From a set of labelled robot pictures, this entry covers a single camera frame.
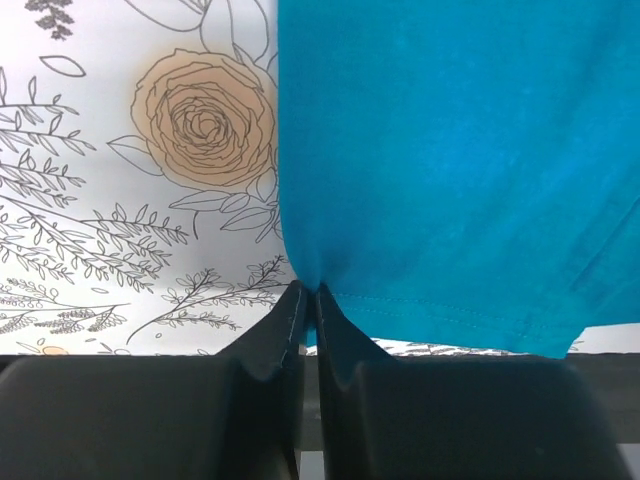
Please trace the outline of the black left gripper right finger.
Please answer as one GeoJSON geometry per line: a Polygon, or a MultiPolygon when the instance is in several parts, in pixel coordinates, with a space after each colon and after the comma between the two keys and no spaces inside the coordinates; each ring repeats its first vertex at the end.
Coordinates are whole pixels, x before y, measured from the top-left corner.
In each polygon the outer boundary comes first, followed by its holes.
{"type": "Polygon", "coordinates": [[[582,376],[535,356],[401,360],[315,296],[330,479],[626,479],[582,376]]]}

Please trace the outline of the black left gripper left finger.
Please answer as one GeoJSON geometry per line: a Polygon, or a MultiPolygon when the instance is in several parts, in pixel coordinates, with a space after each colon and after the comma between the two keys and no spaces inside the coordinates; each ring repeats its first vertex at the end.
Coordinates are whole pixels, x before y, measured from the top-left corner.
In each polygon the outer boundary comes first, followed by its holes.
{"type": "Polygon", "coordinates": [[[295,479],[306,290],[207,356],[5,356],[5,479],[295,479]]]}

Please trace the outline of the teal blue t shirt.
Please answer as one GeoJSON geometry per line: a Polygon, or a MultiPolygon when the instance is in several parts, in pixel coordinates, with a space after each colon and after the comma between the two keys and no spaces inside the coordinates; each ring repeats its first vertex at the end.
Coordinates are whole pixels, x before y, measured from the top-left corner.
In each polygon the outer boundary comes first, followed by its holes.
{"type": "Polygon", "coordinates": [[[299,280],[373,337],[561,358],[639,319],[635,1],[282,1],[299,280]]]}

